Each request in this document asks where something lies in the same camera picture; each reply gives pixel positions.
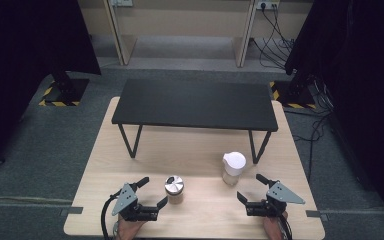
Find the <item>silver-lid glass spice jar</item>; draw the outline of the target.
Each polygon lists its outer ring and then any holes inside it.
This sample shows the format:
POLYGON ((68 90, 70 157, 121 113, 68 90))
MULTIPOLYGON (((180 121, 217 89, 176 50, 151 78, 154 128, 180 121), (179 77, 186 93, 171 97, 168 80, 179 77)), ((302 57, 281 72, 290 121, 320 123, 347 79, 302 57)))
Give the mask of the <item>silver-lid glass spice jar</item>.
POLYGON ((169 176, 165 181, 165 191, 171 204, 183 202, 184 181, 180 176, 169 176))

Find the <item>black metal riser shelf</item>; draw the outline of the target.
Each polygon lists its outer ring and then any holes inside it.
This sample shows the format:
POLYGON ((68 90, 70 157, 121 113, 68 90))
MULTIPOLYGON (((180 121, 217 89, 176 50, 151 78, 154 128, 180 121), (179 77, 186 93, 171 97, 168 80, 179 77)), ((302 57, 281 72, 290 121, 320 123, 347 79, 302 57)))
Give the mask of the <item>black metal riser shelf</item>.
POLYGON ((129 79, 112 122, 126 138, 125 125, 246 130, 266 133, 251 150, 258 163, 278 123, 268 89, 261 84, 129 79))

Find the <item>person's left hand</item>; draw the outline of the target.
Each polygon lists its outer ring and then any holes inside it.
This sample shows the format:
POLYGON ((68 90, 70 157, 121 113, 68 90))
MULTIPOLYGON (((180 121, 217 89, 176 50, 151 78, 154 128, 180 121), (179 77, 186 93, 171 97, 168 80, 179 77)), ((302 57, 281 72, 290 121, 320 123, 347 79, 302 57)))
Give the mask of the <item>person's left hand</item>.
POLYGON ((126 221, 122 217, 118 219, 116 240, 133 240, 142 226, 145 224, 145 221, 126 221))

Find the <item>person's right hand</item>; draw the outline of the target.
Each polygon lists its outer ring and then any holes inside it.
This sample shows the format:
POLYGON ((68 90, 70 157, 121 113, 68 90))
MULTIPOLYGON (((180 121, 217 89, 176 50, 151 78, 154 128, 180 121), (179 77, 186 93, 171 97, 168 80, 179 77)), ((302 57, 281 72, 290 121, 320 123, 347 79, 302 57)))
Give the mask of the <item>person's right hand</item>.
POLYGON ((269 240, 284 240, 284 235, 276 217, 263 217, 262 223, 269 240))

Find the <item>grey floor tape piece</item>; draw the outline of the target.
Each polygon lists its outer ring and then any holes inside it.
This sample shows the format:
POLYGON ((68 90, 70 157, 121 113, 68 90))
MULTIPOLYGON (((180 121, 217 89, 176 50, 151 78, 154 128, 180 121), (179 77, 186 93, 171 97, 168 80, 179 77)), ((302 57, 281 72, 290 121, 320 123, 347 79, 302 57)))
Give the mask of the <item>grey floor tape piece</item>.
POLYGON ((307 210, 306 216, 309 218, 319 218, 323 222, 327 222, 329 220, 329 217, 327 214, 321 213, 317 210, 307 210))
POLYGON ((68 216, 69 214, 82 214, 83 207, 68 207, 60 212, 60 216, 68 216))

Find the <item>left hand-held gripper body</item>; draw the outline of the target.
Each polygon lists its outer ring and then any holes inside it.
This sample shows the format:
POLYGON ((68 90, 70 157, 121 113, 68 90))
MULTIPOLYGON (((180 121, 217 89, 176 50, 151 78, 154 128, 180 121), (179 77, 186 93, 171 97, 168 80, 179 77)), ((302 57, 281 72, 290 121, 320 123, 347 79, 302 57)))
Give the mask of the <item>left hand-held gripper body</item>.
POLYGON ((136 191, 141 188, 140 183, 125 183, 120 189, 117 201, 111 214, 119 215, 125 221, 156 221, 159 213, 157 207, 147 207, 139 203, 136 191))

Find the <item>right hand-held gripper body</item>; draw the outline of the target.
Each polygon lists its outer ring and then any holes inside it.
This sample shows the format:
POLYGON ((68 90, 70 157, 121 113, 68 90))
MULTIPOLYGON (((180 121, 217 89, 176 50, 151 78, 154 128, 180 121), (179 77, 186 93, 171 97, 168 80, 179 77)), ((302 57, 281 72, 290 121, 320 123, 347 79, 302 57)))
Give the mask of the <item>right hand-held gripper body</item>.
POLYGON ((269 187, 265 200, 260 202, 245 201, 245 210, 248 216, 280 217, 285 212, 288 203, 305 203, 303 198, 280 181, 265 181, 264 185, 269 187))

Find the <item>stand base with hazard tape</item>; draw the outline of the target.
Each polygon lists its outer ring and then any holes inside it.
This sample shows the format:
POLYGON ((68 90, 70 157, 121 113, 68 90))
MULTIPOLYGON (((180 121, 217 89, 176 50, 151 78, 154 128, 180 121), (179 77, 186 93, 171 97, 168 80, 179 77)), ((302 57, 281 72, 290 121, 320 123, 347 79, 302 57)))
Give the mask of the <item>stand base with hazard tape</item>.
POLYGON ((71 79, 65 85, 52 81, 45 90, 39 105, 56 107, 78 106, 88 83, 88 79, 71 79))
POLYGON ((314 98, 307 86, 292 89, 288 81, 272 81, 270 83, 273 98, 284 107, 315 109, 314 98))

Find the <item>white wall socket with plugs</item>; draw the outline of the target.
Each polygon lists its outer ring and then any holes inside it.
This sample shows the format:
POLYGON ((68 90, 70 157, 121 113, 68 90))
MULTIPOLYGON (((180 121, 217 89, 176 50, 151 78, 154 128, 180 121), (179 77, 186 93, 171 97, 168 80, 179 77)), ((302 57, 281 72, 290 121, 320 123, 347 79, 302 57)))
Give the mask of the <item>white wall socket with plugs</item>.
POLYGON ((280 0, 258 0, 256 8, 258 10, 274 10, 280 5, 280 0))

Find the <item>beige wooden desk panel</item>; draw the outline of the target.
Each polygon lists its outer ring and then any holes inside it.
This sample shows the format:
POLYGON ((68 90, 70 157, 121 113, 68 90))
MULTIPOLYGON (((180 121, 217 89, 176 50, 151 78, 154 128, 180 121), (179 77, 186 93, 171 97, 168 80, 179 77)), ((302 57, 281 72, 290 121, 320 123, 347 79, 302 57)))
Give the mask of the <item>beige wooden desk panel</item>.
POLYGON ((256 13, 256 0, 248 0, 247 3, 246 20, 243 27, 242 35, 232 39, 232 47, 234 50, 235 63, 238 68, 244 66, 246 59, 249 40, 252 35, 252 28, 256 13))
POLYGON ((122 13, 123 8, 132 7, 114 7, 110 0, 103 0, 107 11, 110 29, 115 38, 118 58, 121 65, 128 65, 131 59, 132 51, 136 43, 136 38, 133 35, 126 35, 122 31, 122 13))

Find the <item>black curtain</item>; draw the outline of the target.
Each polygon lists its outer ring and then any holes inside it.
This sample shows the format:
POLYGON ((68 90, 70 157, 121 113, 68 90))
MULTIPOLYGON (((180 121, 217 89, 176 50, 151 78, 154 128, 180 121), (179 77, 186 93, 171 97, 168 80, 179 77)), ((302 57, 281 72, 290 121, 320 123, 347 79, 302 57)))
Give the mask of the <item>black curtain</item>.
POLYGON ((78 0, 0 0, 0 152, 42 80, 100 67, 78 0))
POLYGON ((330 91, 352 159, 384 201, 384 0, 312 0, 286 63, 296 91, 314 75, 330 91))

